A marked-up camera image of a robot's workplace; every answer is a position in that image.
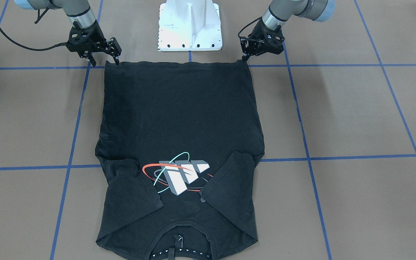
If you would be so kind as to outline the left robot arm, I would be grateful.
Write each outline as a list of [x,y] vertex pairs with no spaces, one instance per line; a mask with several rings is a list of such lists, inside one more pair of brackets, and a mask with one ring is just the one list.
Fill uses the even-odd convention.
[[292,16],[325,22],[333,15],[335,7],[333,0],[273,0],[261,17],[238,32],[242,61],[266,53],[281,54],[285,40],[282,28]]

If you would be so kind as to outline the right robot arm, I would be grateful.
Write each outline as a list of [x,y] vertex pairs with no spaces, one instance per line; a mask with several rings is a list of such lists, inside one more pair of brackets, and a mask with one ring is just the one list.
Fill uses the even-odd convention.
[[88,60],[96,66],[94,53],[104,53],[111,56],[119,64],[122,49],[114,37],[107,40],[100,28],[99,22],[87,0],[15,0],[16,5],[26,10],[37,10],[38,23],[48,10],[64,11],[71,23],[71,30],[66,43],[57,44],[66,46],[70,52],[76,52],[80,58]]

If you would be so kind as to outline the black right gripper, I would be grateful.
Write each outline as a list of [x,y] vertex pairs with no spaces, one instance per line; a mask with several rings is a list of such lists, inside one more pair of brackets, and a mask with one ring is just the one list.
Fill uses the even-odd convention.
[[71,52],[78,53],[80,58],[85,58],[91,64],[96,66],[97,62],[92,53],[102,52],[112,56],[116,65],[120,64],[119,58],[122,54],[116,38],[112,37],[107,40],[97,21],[87,27],[81,28],[78,21],[74,21],[73,27],[70,30],[69,38],[66,47]]

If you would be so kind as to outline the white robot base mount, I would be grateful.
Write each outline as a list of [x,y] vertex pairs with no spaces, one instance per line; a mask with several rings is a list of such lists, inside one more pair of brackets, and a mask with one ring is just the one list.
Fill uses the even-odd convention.
[[167,0],[160,5],[158,51],[219,51],[223,47],[218,4]]

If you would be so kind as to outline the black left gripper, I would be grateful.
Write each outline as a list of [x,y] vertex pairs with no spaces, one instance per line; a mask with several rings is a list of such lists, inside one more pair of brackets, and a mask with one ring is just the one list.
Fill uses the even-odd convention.
[[[255,24],[251,34],[241,36],[241,33]],[[266,53],[279,55],[284,51],[282,26],[277,23],[269,29],[262,20],[253,20],[238,32],[238,38],[242,48],[242,61],[247,62],[252,56],[259,56]]]

